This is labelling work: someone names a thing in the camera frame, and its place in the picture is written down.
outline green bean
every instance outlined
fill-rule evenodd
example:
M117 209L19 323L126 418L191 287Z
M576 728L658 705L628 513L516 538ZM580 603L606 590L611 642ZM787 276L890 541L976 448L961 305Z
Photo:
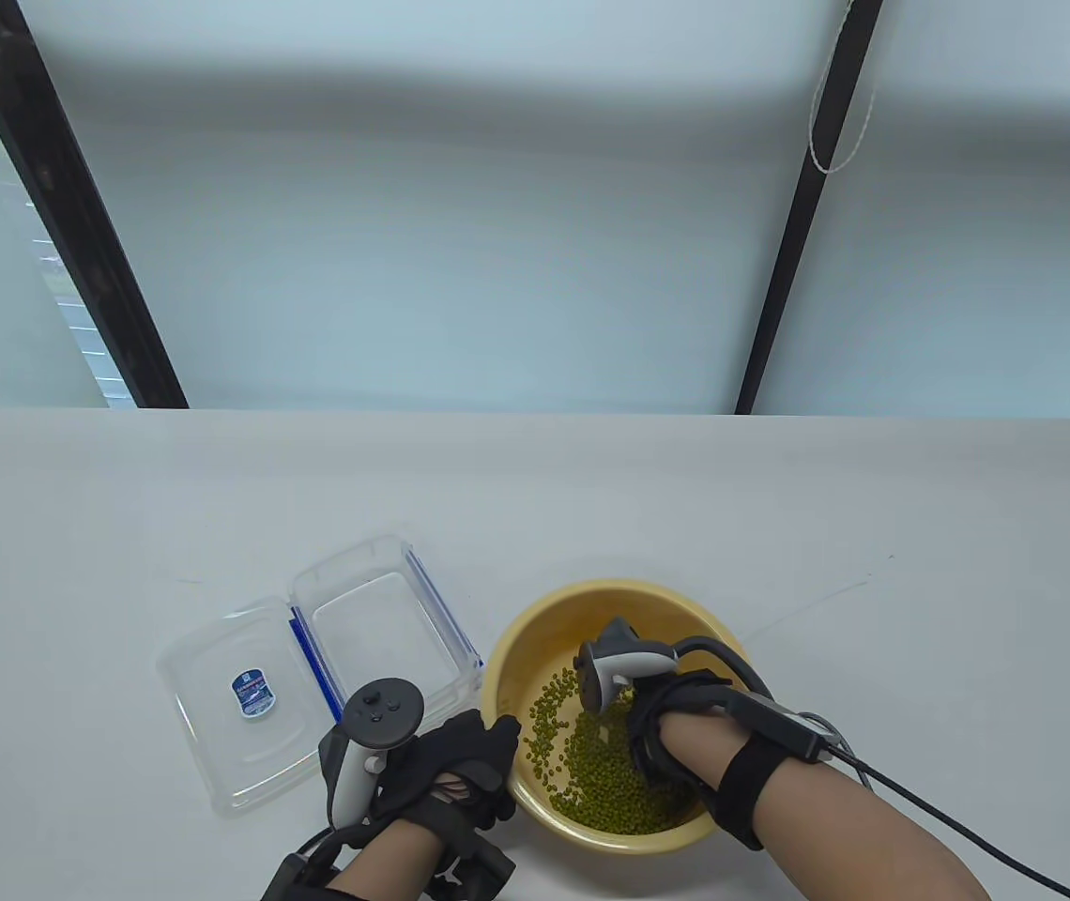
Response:
M690 811L693 795L688 785L647 783L630 762L626 715L630 691L607 712L577 714L572 723L562 718L562 707L577 694L577 677L565 668L553 674L531 705L531 747L535 777L547 790L553 810L600 831L620 836L646 836L672 828ZM552 751L556 750L556 763Z

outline plastic bowl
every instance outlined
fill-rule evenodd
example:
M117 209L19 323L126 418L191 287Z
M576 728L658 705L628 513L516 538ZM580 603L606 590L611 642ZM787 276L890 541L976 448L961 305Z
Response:
M480 714L485 721L492 724L498 717L513 714L526 730L531 726L526 712L552 674L572 667L581 643L598 637L616 616L630 623L641 638L672 643L689 636L709 636L746 657L745 650L722 623L669 589L625 580L569 584L528 608L501 636L489 655L485 686L480 690ZM683 658L684 669L702 667L734 678L731 670L709 655L689 653ZM736 683L743 685L739 679ZM566 718L572 721L579 709L578 700L569 699L564 707L564 713L569 714ZM620 836L583 827L553 810L523 748L525 745L519 745L510 772L510 794L538 823L574 844L612 854L663 854L684 849L715 831L715 821L701 806L685 823L651 836Z

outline controller grip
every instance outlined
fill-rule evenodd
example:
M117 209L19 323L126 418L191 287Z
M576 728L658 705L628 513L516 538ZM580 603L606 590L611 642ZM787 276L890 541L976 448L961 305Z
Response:
M372 751L371 748L349 742L347 737L339 738L341 748L331 747L330 750L330 753L340 757L334 778L334 791L331 793L330 814L333 827L346 828L363 823L364 816L368 814L368 805L371 804L372 794L377 792L377 777L368 772L367 764L371 757L382 757L385 752Z

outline black cable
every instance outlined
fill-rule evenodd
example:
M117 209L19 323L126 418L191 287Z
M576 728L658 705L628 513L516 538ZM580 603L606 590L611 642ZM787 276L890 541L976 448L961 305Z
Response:
M737 653L734 653L723 642L719 642L718 639L708 636L683 638L681 642L673 644L673 650L676 652L677 657L684 657L689 652L712 653L719 660L722 660L723 663L727 663L731 668L732 673L739 676L739 682L748 686L749 691L756 691L758 694L762 694L766 699L773 699L773 691L768 690L768 687L764 685L764 679L753 669L753 665L737 655Z
M862 762L862 760L860 759L857 759L856 755L850 754L847 753L847 751L844 751L844 748L831 747L831 755L838 757L840 760L843 761L843 763L846 763L849 767L856 769L857 773L862 773L866 776L873 776L874 779L877 780L877 782L880 782L884 787L886 787L886 789L891 790L892 792L897 792L898 794L901 795L901 797L906 798L907 801L920 808L920 810L926 811L927 813L930 813L931 815L935 816L935 819L939 820L939 822L946 825L946 827L954 829L954 831L957 833L960 833L961 836L967 838L968 841L972 841L973 844L976 844L978 849L981 849L994 859L998 859L998 861L1006 864L1012 870L1021 872L1021 874L1026 875L1033 882L1040 883L1046 889L1053 889L1053 891L1057 891L1058 894L1061 894L1061 896L1064 897L1070 897L1070 888L1065 887L1065 885L1059 884L1055 880L1050 880L1049 876L1044 874L1039 874L1037 871L1033 870L1031 867L1028 867L1027 864L1021 864L1018 859L1012 858L1011 855L1007 854L1005 851L999 851L998 849L995 849L995 846L993 844L990 844L989 841L985 841L984 838L977 836L977 833L974 833L972 828L965 827L965 825L961 825L950 815L944 813L944 811L942 810L938 810L937 807L931 806L929 803L924 801L924 799L918 797L917 794L914 794L908 789L904 789L903 785L900 785L897 782L892 781L891 778L889 778L888 776L883 776L882 773L878 773L877 769L870 767L869 764Z
M333 833L333 831L334 831L334 828L325 827L325 828L320 829L320 831L318 831L318 833L314 833L314 836L307 838L306 843L303 844L302 846L300 846L300 849L297 850L297 853L299 854L306 854L306 853L308 853L312 849L314 845L316 845L320 841L324 840L324 838L326 836L330 836L330 834Z

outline blue edge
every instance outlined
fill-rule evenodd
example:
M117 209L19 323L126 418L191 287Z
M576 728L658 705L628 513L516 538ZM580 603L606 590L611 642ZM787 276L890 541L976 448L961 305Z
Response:
M340 721L342 720L342 704L339 704L339 694L334 689L334 679L331 678L331 674L325 668L325 660L322 660L322 654L317 648L317 644L314 643L314 636L310 635L306 617L303 616L299 607L290 607L289 610L292 613L289 627L294 631L294 638L297 639L302 653L306 655L310 672L314 673L314 682L317 683L317 687L321 688L325 704L331 707L331 716L334 717L335 721Z
M476 658L477 669L483 668L485 661L480 660L480 655L476 647L472 646L468 636L463 635L459 623L456 622L456 619L450 614L450 610L447 609L447 605L444 604L444 598L440 595L440 590L435 587L435 584L431 581L431 577L427 575L427 567L418 560L418 554L414 553L414 549L411 546L407 546L406 548L406 560L410 567L415 570L415 574L418 575L418 579L423 582L429 595L432 596L433 601L440 606L440 612L450 623L450 627L456 630L456 636L463 643L463 647ZM320 652L316 640L314 640L309 624L306 623L306 615L300 607L293 605L289 608L289 612L292 614L292 617L289 620L289 627L294 631L294 638L297 639L297 644L302 648L302 653L306 655L306 661L309 663L310 672L314 674L314 682L317 682L317 687L322 691L325 704L331 708L331 715L338 723L338 721L342 720L342 704L340 703L338 688L334 687L334 678L331 677L331 670L325 665L325 657L322 657L322 652Z

